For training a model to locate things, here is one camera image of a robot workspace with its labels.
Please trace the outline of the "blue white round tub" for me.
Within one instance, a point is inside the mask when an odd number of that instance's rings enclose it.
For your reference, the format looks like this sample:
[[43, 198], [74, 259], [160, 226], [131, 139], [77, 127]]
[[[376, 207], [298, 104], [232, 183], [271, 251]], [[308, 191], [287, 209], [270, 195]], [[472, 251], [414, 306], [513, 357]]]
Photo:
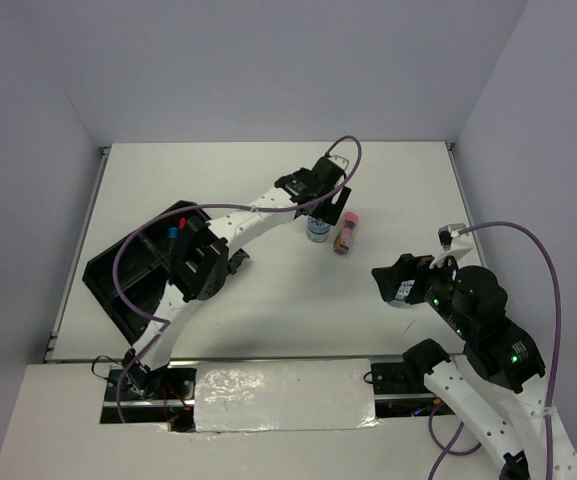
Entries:
[[307, 221], [306, 236], [309, 240], [315, 243], [325, 242], [331, 230], [331, 225], [310, 216]]

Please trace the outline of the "pink lid clear jar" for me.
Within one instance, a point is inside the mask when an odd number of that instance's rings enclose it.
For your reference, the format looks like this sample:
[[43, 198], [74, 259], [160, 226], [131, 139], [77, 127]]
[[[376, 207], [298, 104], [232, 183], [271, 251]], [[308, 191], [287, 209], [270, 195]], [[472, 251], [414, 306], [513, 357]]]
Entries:
[[359, 217], [356, 213], [344, 214], [342, 227], [333, 241], [333, 251], [336, 254], [345, 256], [350, 253], [358, 224]]

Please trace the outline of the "blue cap black highlighter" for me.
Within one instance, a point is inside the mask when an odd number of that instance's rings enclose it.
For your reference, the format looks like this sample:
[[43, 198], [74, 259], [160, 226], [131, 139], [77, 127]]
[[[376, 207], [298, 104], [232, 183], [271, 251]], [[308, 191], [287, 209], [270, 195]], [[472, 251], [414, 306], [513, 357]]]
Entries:
[[168, 245], [170, 248], [173, 248], [178, 237], [178, 229], [176, 227], [170, 227], [168, 229]]

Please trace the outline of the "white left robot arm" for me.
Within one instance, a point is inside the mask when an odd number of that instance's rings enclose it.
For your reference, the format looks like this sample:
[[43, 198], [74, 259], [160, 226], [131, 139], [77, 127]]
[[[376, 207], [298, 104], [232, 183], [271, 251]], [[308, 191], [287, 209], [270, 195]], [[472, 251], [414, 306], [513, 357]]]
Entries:
[[225, 215], [210, 220], [198, 216], [202, 205], [191, 204], [165, 212], [148, 221], [149, 226], [177, 215], [171, 249], [163, 257], [165, 286], [159, 305], [148, 312], [126, 295], [119, 270], [123, 256], [139, 233], [123, 241], [113, 260], [112, 282], [124, 305], [147, 319], [143, 333], [130, 342], [122, 360], [119, 387], [128, 387], [143, 399], [163, 389], [172, 350], [181, 331], [201, 303], [216, 296], [229, 275], [240, 265], [240, 253], [253, 240], [270, 230], [305, 216], [333, 225], [350, 195], [348, 183], [354, 176], [331, 153], [325, 153], [312, 168], [300, 168], [275, 181], [249, 204], [221, 204]]

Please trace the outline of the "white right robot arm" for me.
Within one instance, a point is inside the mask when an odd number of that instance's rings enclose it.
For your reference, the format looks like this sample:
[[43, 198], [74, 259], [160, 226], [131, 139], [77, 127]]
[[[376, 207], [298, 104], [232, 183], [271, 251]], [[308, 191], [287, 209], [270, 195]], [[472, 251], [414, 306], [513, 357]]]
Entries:
[[477, 438], [502, 479], [577, 479], [577, 451], [546, 402], [546, 367], [532, 337], [506, 315], [507, 293], [481, 266], [452, 256], [403, 254], [372, 270], [389, 304], [429, 305], [464, 342], [474, 372], [492, 386], [497, 412], [447, 352], [426, 339], [403, 355], [404, 383], [439, 396]]

